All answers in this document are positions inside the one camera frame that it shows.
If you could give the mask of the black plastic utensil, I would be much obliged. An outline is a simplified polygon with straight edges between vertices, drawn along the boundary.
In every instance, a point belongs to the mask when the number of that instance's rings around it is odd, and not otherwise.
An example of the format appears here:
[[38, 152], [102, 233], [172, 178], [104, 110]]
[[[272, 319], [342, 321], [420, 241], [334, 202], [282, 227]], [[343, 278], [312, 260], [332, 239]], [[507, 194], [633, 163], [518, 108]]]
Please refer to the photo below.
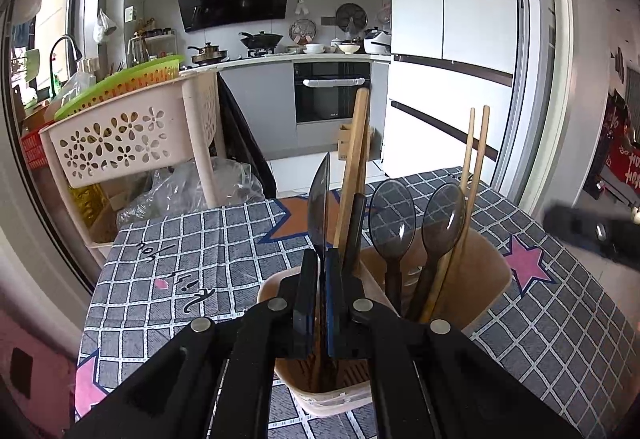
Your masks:
[[318, 332], [319, 346], [314, 363], [314, 387], [319, 393], [332, 388], [335, 381], [333, 360], [326, 336], [326, 232], [329, 224], [330, 154], [326, 153], [314, 175], [308, 195], [308, 234], [318, 259]]

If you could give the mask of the dark plastic utensil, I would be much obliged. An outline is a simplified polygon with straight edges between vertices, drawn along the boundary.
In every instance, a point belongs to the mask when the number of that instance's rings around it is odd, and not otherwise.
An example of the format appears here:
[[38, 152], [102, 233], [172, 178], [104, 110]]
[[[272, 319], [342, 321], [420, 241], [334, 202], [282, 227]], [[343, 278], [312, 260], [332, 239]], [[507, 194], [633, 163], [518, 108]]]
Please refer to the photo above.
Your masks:
[[381, 182], [370, 199], [369, 234], [386, 263], [385, 294], [397, 312], [401, 311], [400, 260], [410, 249], [414, 233], [416, 210], [408, 188], [396, 179]]

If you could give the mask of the dark plastic spoon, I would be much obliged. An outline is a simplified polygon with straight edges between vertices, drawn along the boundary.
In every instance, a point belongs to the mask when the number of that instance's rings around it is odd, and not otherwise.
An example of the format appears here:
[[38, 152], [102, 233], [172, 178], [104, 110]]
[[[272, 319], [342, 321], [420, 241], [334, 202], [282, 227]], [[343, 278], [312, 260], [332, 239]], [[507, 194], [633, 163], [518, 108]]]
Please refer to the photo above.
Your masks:
[[414, 290], [405, 318], [409, 321], [420, 320], [428, 294], [434, 282], [437, 263], [444, 257], [454, 243], [457, 222], [454, 213], [461, 207], [462, 194], [454, 183], [440, 186], [428, 201], [422, 221], [421, 237], [426, 251], [426, 263], [422, 268], [416, 289]]

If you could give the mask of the patterned-end wooden chopstick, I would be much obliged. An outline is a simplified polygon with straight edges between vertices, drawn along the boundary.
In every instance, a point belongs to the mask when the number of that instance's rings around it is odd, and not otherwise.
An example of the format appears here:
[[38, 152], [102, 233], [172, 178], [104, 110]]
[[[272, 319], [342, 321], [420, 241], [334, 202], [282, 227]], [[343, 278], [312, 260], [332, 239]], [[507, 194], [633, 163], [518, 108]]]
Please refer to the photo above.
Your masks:
[[474, 143], [474, 129], [475, 129], [475, 108], [472, 107], [470, 110], [469, 117], [469, 127], [468, 134], [466, 135], [466, 143], [465, 143], [465, 154], [464, 161], [460, 176], [460, 190], [464, 195], [468, 195], [466, 190], [468, 189], [468, 182], [470, 177], [470, 167], [471, 167], [471, 157], [473, 151], [473, 143]]

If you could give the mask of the long plain wooden chopstick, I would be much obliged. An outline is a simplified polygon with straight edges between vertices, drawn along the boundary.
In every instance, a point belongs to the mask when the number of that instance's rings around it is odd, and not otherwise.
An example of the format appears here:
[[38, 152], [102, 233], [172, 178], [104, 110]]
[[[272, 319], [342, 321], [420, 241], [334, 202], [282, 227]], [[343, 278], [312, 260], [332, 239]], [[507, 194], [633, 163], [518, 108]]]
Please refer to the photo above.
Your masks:
[[369, 129], [370, 90], [359, 88], [356, 93], [354, 115], [349, 129], [340, 209], [338, 210], [333, 245], [340, 255], [345, 252], [349, 221], [356, 193], [362, 193], [366, 181], [367, 160], [370, 147]]

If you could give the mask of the grey checked tablecloth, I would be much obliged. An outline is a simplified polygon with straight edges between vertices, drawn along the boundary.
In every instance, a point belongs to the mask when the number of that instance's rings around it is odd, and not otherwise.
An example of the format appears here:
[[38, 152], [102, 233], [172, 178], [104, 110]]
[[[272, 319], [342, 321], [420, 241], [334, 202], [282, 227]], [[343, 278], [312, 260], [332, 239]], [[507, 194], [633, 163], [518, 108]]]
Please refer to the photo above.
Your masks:
[[292, 228], [308, 199], [123, 227], [81, 338], [73, 438], [330, 438], [373, 411], [381, 438], [634, 438], [639, 336], [570, 253], [639, 263], [639, 228], [567, 206], [537, 222], [480, 185], [435, 312], [378, 287], [375, 231], [427, 214], [453, 169], [356, 196], [347, 256]]

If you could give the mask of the cardboard box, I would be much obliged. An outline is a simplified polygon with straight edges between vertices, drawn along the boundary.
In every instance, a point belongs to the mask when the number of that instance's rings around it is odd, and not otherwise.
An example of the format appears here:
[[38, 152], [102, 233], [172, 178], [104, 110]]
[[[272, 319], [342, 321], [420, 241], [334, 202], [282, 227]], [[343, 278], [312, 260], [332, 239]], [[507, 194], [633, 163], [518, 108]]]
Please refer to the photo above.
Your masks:
[[[370, 127], [369, 142], [369, 160], [379, 159], [382, 153], [382, 134], [375, 127]], [[350, 125], [341, 124], [337, 133], [337, 155], [339, 160], [347, 158], [349, 143]]]

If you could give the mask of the clear plastic bag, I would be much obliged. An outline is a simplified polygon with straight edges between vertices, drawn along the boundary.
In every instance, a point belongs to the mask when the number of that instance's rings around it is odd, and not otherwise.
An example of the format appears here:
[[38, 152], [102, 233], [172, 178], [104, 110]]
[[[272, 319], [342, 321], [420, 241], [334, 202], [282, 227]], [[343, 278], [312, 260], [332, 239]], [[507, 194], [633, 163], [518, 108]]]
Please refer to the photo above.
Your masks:
[[[214, 156], [212, 163], [216, 186], [215, 207], [235, 206], [265, 200], [262, 184], [250, 165]], [[146, 178], [142, 192], [116, 214], [116, 227], [146, 220], [174, 217], [207, 209], [194, 160], [176, 167], [154, 170]]]

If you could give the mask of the built-in black oven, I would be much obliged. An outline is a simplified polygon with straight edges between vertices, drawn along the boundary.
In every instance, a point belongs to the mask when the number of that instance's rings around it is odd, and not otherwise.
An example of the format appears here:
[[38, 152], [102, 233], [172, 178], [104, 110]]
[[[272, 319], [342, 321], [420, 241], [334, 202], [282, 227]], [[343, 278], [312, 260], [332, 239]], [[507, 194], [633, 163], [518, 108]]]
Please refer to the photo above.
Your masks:
[[371, 64], [323, 61], [293, 65], [297, 124], [348, 119], [356, 93], [371, 86]]

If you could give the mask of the white bowl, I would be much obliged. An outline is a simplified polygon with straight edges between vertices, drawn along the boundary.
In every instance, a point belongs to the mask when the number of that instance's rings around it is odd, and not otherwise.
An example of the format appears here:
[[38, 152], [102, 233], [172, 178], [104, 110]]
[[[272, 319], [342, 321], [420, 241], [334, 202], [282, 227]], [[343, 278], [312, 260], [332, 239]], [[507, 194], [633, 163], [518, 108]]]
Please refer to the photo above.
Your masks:
[[360, 50], [360, 45], [355, 43], [340, 43], [338, 50], [344, 54], [356, 54]]

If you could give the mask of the black wok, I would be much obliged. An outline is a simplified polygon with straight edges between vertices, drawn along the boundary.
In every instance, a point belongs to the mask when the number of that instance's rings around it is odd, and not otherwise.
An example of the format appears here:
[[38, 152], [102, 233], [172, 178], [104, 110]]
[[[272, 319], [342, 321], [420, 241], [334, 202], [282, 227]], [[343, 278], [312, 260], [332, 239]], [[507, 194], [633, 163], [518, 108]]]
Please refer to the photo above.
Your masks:
[[241, 37], [241, 42], [250, 51], [264, 50], [273, 52], [282, 39], [281, 35], [270, 34], [270, 32], [258, 32], [258, 34], [240, 32], [239, 36]]

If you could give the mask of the white refrigerator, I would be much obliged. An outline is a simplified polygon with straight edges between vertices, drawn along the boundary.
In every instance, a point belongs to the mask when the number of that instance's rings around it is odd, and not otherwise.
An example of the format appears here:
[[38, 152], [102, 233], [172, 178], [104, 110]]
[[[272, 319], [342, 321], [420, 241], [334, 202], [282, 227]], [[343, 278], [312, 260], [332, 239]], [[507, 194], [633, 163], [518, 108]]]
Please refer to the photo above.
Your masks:
[[518, 52], [516, 0], [392, 0], [392, 55], [382, 164], [392, 177], [463, 162], [490, 110], [482, 179], [490, 182], [509, 125]]

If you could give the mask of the steel pot with lid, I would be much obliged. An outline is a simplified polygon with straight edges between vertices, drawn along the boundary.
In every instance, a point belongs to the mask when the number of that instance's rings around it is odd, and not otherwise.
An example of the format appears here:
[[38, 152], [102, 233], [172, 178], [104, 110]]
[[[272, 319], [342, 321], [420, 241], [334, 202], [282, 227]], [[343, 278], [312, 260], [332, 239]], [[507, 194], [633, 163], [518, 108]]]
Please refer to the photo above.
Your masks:
[[220, 50], [216, 44], [210, 42], [206, 42], [203, 47], [189, 46], [188, 49], [193, 51], [191, 60], [195, 65], [215, 64], [228, 58], [226, 50]]

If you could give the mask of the pink plastic stool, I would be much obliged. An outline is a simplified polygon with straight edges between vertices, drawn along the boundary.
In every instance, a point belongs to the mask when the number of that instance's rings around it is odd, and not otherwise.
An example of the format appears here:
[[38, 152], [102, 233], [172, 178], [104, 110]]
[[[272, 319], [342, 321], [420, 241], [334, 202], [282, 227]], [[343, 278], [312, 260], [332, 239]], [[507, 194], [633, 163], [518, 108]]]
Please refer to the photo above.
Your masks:
[[29, 425], [62, 438], [74, 420], [74, 363], [1, 311], [1, 381]]

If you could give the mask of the green tray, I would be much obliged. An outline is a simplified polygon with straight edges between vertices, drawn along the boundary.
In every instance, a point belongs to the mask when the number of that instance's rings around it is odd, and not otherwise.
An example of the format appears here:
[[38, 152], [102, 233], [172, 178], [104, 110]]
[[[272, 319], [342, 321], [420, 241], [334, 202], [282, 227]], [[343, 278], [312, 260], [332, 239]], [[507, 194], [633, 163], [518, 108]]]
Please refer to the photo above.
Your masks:
[[114, 99], [116, 96], [176, 79], [182, 61], [183, 56], [178, 54], [156, 58], [121, 70], [81, 92], [66, 94], [53, 119], [60, 121], [86, 108]]

